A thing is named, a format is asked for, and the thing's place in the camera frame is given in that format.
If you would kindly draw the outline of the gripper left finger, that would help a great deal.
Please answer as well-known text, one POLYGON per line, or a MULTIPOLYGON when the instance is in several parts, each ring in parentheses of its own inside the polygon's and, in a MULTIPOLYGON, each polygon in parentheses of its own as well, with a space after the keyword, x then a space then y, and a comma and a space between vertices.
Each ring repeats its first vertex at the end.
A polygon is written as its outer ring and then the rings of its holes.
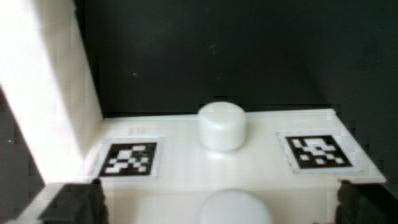
POLYGON ((66 184, 40 215, 43 224, 109 224, 102 180, 66 184))

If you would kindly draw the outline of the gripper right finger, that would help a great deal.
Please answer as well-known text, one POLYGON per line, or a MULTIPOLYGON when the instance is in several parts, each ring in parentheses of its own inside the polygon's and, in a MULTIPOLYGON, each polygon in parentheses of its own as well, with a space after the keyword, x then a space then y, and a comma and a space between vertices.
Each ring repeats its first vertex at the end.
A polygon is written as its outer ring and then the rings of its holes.
POLYGON ((398 224, 398 198, 381 184, 342 182, 336 224, 398 224))

